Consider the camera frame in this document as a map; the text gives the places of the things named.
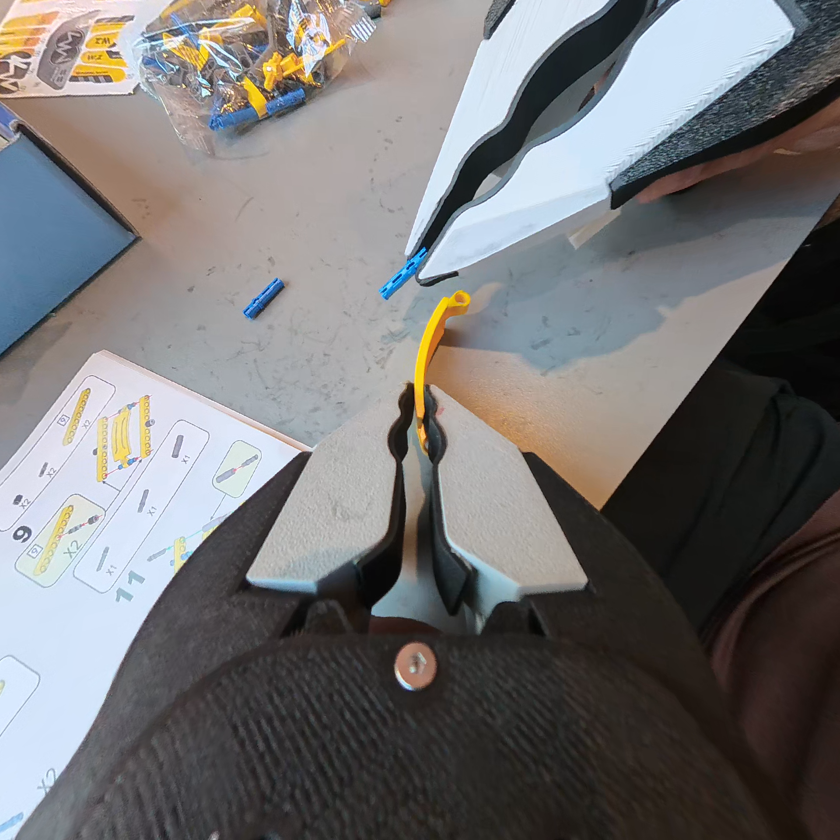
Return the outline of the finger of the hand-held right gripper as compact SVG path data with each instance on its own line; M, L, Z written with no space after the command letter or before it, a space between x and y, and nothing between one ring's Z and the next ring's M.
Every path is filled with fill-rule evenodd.
M620 49L646 1L493 2L429 178L406 257L432 246L480 185L524 146L540 115Z
M497 2L416 216L433 286L620 204L616 180L786 48L796 2Z

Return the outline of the blue cardboard kit box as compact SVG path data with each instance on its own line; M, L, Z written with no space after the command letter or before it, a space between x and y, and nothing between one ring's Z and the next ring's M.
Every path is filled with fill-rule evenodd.
M58 150L1 106L1 352L140 239Z

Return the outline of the yellow black sticker sheet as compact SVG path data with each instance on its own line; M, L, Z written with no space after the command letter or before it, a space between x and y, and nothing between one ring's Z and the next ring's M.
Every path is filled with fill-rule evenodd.
M3 98L130 95L132 46L164 2L15 1L1 24Z

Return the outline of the clear bag yellow grey parts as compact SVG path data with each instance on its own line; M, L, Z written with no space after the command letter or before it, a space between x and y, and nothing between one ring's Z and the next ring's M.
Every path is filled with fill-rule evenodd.
M317 97L374 31L366 2L179 1L133 56L179 140L215 155Z

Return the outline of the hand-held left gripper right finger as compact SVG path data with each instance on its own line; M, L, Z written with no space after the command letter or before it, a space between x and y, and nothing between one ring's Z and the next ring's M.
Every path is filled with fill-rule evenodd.
M429 528L437 592L477 632L546 634L534 595L588 577L522 451L435 385L425 387Z

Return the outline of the person's brown shirt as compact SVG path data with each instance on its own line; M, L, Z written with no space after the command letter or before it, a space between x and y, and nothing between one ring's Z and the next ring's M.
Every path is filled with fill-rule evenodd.
M839 838L839 494L748 578L710 663L764 772Z

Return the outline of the instruction booklet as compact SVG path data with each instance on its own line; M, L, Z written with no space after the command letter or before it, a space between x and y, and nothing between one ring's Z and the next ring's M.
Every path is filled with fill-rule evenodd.
M2 468L2 838L67 766L173 575L307 449L108 351L59 395Z

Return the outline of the yellow curved arc beam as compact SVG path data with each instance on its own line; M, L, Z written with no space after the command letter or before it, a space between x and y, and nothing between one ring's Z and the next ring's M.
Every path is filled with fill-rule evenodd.
M423 451L427 453L427 432L425 428L425 385L427 370L434 353L445 333L446 321L454 316L466 314L470 295L458 290L454 295L444 297L437 304L423 332L416 355L413 392L416 415L416 434Z

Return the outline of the person's right hand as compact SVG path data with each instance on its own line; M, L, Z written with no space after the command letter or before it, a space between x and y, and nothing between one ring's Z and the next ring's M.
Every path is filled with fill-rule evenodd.
M680 193L698 183L717 175L731 172L763 157L783 150L793 156L816 151L836 149L839 146L839 99L835 99L819 112L796 126L758 145L735 154L719 157L683 171L666 175L645 187L636 199L639 203L651 203L660 197Z

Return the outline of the grey desk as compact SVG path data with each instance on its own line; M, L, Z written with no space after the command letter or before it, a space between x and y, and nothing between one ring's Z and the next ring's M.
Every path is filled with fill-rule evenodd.
M6 100L141 240L2 357L2 465L109 350L306 445L429 368L600 508L838 195L838 150L770 154L582 247L539 238L389 301L489 2L393 2L319 98L218 157L145 93ZM285 289L255 320L271 281Z

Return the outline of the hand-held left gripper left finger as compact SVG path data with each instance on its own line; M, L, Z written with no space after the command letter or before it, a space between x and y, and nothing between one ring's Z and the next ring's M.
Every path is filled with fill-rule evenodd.
M413 386L323 439L247 572L255 586L372 607L402 570Z

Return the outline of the small blue connector pin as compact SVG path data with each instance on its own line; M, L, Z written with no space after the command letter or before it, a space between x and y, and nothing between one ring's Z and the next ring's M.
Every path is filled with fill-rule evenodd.
M424 262L427 254L426 248L420 248L413 257L406 260L400 268L380 289L379 294L383 300L389 300L392 295L399 291L410 279L415 277L418 268Z
M244 315L248 320L257 319L285 289L286 285L280 278L275 278L262 290L248 306L244 309Z

